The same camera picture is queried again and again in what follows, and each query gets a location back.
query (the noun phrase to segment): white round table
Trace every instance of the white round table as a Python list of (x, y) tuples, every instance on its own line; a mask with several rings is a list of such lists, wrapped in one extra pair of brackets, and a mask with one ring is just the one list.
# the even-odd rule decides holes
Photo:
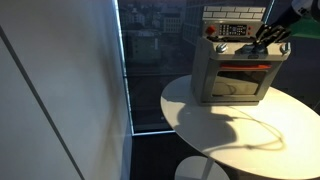
[[(320, 176), (320, 117), (312, 109), (271, 87), (257, 106), (198, 106), (190, 80), (185, 76), (169, 83), (161, 108), (170, 126), (196, 150), (269, 178)], [(176, 179), (177, 174), (183, 176), (181, 167)]]

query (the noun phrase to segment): glass window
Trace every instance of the glass window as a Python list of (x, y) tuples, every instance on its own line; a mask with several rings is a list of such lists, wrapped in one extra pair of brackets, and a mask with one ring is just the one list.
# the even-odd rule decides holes
[(160, 108), (162, 90), (191, 74), (205, 5), (263, 6), (269, 0), (118, 0), (133, 128), (170, 130)]

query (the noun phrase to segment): oven knob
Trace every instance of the oven knob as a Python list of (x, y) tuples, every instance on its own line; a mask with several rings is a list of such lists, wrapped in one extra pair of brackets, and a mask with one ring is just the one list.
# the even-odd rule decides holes
[(223, 53), (228, 49), (227, 43), (218, 44), (216, 47), (216, 51), (218, 53)]
[(290, 52), (291, 51), (290, 42), (282, 44), (281, 47), (280, 47), (280, 51), (282, 52), (282, 54), (287, 54), (288, 52)]

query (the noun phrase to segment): white wall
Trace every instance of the white wall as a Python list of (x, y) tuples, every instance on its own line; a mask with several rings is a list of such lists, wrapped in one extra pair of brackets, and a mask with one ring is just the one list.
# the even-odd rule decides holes
[(1, 1), (0, 25), (84, 177), (129, 179), (131, 135), (113, 2)]

